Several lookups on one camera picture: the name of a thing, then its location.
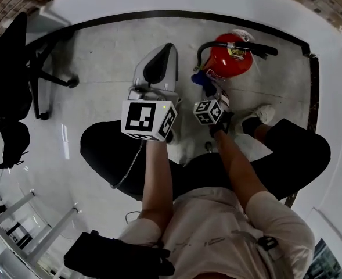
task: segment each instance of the floor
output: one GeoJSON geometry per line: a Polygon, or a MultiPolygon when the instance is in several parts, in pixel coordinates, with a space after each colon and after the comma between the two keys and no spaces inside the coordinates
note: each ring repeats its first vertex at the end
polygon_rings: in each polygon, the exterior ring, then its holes
{"type": "MultiPolygon", "coordinates": [[[[24,163],[0,172],[0,194],[11,205],[31,189],[37,197],[17,218],[35,234],[45,223],[54,226],[76,203],[81,213],[68,225],[48,250],[44,260],[59,267],[64,253],[82,231],[98,230],[115,238],[125,226],[125,215],[141,209],[141,203],[112,190],[80,155],[80,138],[90,125],[118,120],[121,101],[136,64],[152,49],[172,42],[179,55],[177,92],[184,98],[181,114],[181,142],[169,146],[170,159],[187,162],[205,153],[210,141],[208,129],[193,117],[193,104],[200,100],[201,88],[190,81],[196,64],[196,51],[207,41],[231,29],[231,24],[199,19],[154,18],[130,20],[87,28],[77,32],[54,50],[46,69],[62,79],[75,74],[78,87],[69,89],[39,81],[41,109],[51,110],[48,121],[36,120],[34,111],[23,120],[30,131],[29,153],[24,163]]],[[[290,42],[255,30],[247,30],[260,44],[278,49],[279,55],[266,61],[256,58],[251,69],[224,84],[236,117],[261,103],[271,103],[276,116],[271,124],[286,118],[306,128],[309,98],[309,61],[301,48],[290,42]]],[[[270,151],[244,135],[236,142],[250,160],[270,151]]]]}

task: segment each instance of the fire extinguisher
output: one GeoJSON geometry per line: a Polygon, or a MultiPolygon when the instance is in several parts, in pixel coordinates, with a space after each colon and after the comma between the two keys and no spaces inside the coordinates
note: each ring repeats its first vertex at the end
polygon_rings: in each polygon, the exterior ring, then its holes
{"type": "Polygon", "coordinates": [[[266,59],[268,55],[278,54],[276,48],[247,42],[245,38],[246,36],[239,36],[236,33],[225,33],[215,41],[203,44],[198,49],[198,63],[194,71],[200,69],[208,78],[222,81],[248,71],[253,63],[253,55],[266,59]],[[206,48],[211,48],[211,53],[206,63],[202,65],[201,54],[206,48]]]}

